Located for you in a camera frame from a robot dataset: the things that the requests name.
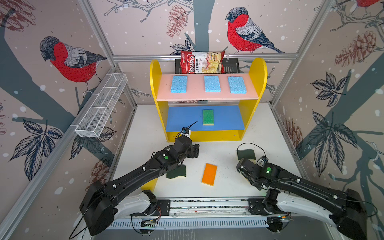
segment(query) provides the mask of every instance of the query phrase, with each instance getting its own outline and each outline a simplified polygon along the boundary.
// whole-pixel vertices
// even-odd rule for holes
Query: white table surface
[[[265,196],[236,171],[236,148],[243,142],[252,142],[264,149],[270,163],[300,176],[291,153],[280,132],[268,104],[259,104],[242,141],[194,142],[200,144],[198,158],[186,158],[186,177],[167,179],[159,177],[154,194],[156,197],[251,197]],[[171,145],[165,139],[155,105],[139,105],[127,140],[121,153],[113,179],[119,178],[147,162],[153,151]],[[241,149],[254,149],[256,158],[263,152],[244,144]],[[201,182],[205,164],[217,165],[214,186]]]

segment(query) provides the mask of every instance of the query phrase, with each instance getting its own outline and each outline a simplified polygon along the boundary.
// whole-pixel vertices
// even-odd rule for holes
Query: pine cone
[[[366,31],[358,35],[353,42],[348,44],[347,48],[341,50],[340,55],[336,55],[335,66],[341,64],[342,67],[352,65],[355,62],[362,62],[376,47],[376,34],[372,31]]]
[[[12,31],[24,31],[29,24],[35,25],[36,17],[31,10],[36,8],[26,0],[0,0],[0,21],[11,9],[14,9],[15,13],[8,18],[6,28]]]
[[[91,177],[89,178],[89,183],[94,183],[95,181],[99,180],[101,184],[104,184],[108,173],[109,167],[103,162],[98,161],[91,170]]]
[[[172,7],[168,18],[167,34],[173,38],[175,35],[179,35],[187,25],[187,12],[181,6],[176,5]]]
[[[301,152],[302,146],[303,146],[303,134],[301,133],[301,129],[299,126],[297,126],[295,123],[287,121],[285,119],[284,123],[285,129],[287,130],[288,136],[291,139],[293,146]]]

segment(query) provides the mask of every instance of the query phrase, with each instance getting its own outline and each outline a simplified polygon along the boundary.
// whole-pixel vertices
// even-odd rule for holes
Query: toy shelf unit
[[[204,76],[217,75],[221,92],[206,93]],[[175,142],[176,135],[196,122],[190,138],[194,142],[240,141],[252,119],[257,105],[265,91],[267,67],[264,59],[256,58],[249,73],[187,74],[186,93],[171,93],[173,74],[162,74],[160,64],[152,60],[149,73],[152,95],[168,142]],[[228,77],[243,77],[247,93],[231,93]],[[239,100],[238,105],[228,103],[220,106],[175,106],[168,101]],[[214,125],[203,125],[203,110],[214,113]]]
[[[113,73],[110,75],[75,130],[80,137],[100,136],[126,84],[127,76],[125,74]]]

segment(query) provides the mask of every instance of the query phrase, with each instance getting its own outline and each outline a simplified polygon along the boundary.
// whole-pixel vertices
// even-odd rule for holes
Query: chip image on bag
[[[217,53],[181,51],[181,72],[182,74],[224,73],[221,64],[223,57],[224,51]]]

